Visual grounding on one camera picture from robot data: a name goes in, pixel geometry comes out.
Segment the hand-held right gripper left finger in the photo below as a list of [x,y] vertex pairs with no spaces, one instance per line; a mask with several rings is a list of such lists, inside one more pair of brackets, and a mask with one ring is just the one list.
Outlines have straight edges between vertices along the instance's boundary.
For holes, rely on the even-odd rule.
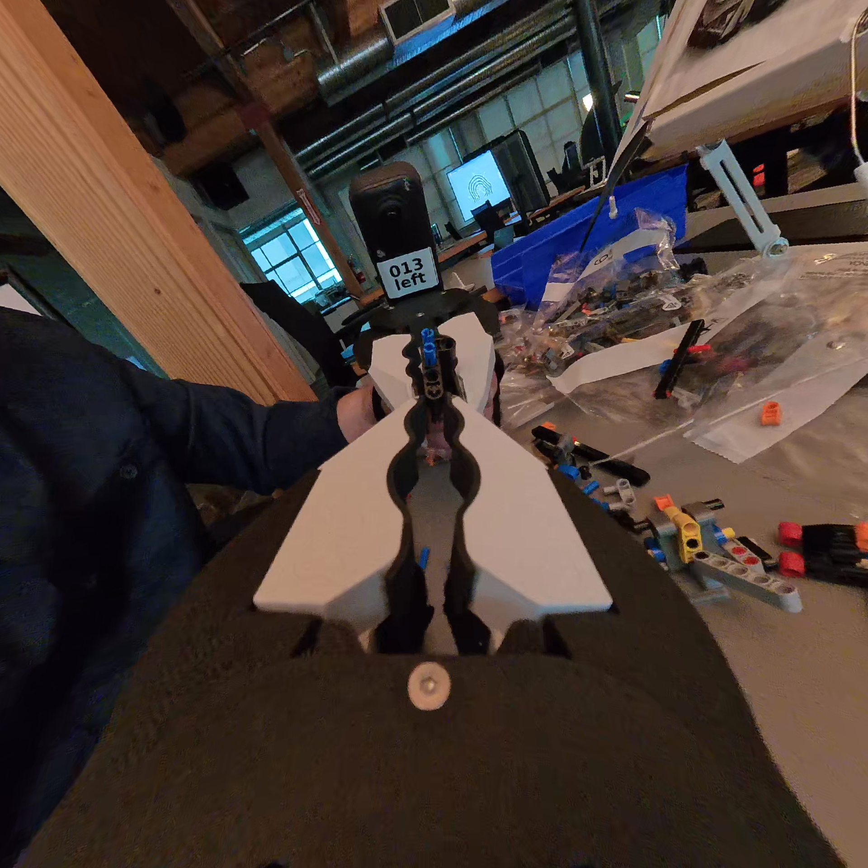
[[255,592],[256,609],[372,632],[378,650],[421,649],[421,571],[406,497],[418,482],[421,400],[323,463]]

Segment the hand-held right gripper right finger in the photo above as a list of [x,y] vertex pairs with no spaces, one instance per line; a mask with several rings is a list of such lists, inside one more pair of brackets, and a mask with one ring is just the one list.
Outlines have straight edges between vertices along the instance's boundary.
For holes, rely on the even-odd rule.
[[444,409],[455,519],[443,612],[460,655],[515,623],[609,611],[613,598],[543,464],[465,400]]

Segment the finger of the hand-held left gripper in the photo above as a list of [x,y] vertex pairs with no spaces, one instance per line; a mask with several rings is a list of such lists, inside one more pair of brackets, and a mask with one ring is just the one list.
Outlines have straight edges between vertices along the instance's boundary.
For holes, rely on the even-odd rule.
[[441,325],[441,336],[455,342],[455,375],[461,385],[463,400],[472,409],[484,414],[495,377],[493,337],[484,330],[472,312],[446,320]]
[[381,401],[396,409],[416,399],[413,379],[407,373],[410,360],[405,350],[411,347],[410,335],[387,335],[372,344],[370,377]]

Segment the long black lego beam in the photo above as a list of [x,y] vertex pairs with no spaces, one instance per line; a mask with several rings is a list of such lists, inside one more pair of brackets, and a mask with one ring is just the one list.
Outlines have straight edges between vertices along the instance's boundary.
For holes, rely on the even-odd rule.
[[650,474],[644,469],[597,450],[569,433],[560,433],[547,425],[538,425],[530,434],[534,449],[554,467],[594,466],[616,478],[626,479],[635,487],[643,487],[651,481]]

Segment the yellow grey lego assembly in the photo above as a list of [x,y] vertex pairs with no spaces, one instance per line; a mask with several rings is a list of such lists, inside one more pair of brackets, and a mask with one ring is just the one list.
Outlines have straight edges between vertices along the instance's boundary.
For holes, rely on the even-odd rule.
[[718,524],[722,501],[675,505],[678,511],[666,515],[654,504],[635,527],[662,568],[693,583],[693,604],[722,602],[734,591],[786,613],[803,610],[799,591],[777,572],[775,558],[749,537]]

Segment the large bag dark lego pieces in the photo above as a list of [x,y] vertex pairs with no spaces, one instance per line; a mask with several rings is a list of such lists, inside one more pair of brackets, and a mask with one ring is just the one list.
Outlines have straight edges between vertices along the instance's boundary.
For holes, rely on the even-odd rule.
[[498,353],[508,369],[559,376],[592,353],[689,324],[709,275],[703,257],[678,259],[675,222],[637,208],[594,251],[554,257],[535,310],[527,300],[501,315]]

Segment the black lego beam red pins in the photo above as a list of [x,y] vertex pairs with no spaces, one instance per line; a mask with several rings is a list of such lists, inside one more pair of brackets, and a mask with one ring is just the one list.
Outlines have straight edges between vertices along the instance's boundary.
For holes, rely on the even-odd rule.
[[705,320],[691,321],[671,357],[659,366],[659,379],[653,392],[654,399],[663,400],[672,396],[686,366],[710,358],[712,348],[708,340],[703,337],[708,331]]

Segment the small black red lego assembly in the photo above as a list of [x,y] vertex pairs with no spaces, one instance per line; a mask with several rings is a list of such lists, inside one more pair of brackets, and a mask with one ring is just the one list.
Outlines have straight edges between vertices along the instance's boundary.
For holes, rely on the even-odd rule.
[[778,525],[778,572],[867,590],[867,522],[853,525]]

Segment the person's left hand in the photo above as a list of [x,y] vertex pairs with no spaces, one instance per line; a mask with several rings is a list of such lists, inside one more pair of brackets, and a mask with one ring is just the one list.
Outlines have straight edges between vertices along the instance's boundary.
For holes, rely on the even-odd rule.
[[347,443],[363,437],[391,412],[371,380],[342,396],[336,407],[339,427]]

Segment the black office chair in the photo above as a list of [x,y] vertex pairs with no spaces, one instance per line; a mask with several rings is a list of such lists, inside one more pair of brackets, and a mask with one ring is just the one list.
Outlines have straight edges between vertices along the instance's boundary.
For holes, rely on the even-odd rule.
[[342,345],[324,317],[311,312],[273,280],[240,283],[255,307],[295,339],[320,366],[331,387],[355,387],[358,375],[342,355]]

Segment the blue plastic bin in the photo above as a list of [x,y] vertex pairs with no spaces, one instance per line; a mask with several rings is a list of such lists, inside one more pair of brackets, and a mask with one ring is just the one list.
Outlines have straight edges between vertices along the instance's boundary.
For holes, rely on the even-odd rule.
[[537,309],[552,266],[558,257],[581,253],[597,255],[639,229],[637,210],[654,218],[667,218],[675,226],[675,239],[686,234],[688,214],[688,168],[670,168],[646,178],[629,181],[613,191],[617,210],[605,202],[592,222],[598,203],[594,198],[544,227],[512,242],[492,256],[495,287],[514,306]]

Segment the grey cabinet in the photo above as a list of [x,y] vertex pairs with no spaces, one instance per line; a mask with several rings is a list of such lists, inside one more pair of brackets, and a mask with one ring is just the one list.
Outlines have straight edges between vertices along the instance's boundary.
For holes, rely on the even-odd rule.
[[548,207],[547,181],[522,129],[498,139],[492,147],[492,154],[516,211],[530,214]]

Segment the person's torso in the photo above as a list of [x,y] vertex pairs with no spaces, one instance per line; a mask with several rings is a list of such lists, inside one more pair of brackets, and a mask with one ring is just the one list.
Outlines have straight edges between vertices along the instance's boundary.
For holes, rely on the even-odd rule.
[[2,310],[2,866],[81,773],[213,551],[182,469],[195,395]]

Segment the pile of clear plastic bags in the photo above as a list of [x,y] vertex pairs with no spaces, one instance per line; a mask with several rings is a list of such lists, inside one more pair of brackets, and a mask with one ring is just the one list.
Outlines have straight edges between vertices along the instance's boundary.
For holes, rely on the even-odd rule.
[[[766,449],[834,403],[866,368],[866,244],[797,247],[779,258],[743,258],[700,283],[696,311],[709,331],[710,358],[686,366],[667,399],[653,392],[660,364],[689,324],[592,353],[559,376],[508,369],[505,424],[543,414],[556,403],[616,425],[636,426],[652,443],[668,435],[743,460]],[[768,401],[783,411],[778,427],[760,425]]]

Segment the open instruction book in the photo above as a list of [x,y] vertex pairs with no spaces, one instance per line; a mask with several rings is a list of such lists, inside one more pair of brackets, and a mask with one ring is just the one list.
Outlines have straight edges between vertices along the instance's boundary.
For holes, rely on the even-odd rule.
[[814,118],[866,187],[865,1],[675,2],[606,179]]

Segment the silver air duct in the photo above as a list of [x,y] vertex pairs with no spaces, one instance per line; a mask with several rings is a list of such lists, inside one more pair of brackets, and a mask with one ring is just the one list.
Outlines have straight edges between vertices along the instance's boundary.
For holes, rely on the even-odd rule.
[[428,96],[489,67],[522,64],[576,31],[570,2],[382,2],[377,23],[321,59],[320,95],[335,106],[392,75]]

